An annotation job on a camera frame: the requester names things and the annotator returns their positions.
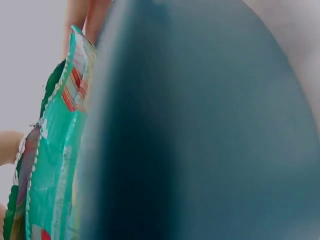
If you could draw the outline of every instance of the finger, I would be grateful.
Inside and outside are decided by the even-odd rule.
[[[84,28],[89,4],[90,0],[67,0],[63,26],[63,58],[68,53],[71,26],[75,25],[81,30]]]
[[[85,22],[85,37],[96,44],[112,0],[90,0]]]

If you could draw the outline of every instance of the red pattern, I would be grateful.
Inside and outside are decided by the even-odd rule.
[[[49,233],[44,229],[41,229],[41,240],[51,240]]]

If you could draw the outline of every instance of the blurry foreground object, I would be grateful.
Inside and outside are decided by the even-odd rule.
[[[80,239],[319,239],[317,128],[242,0],[118,0],[99,47]]]

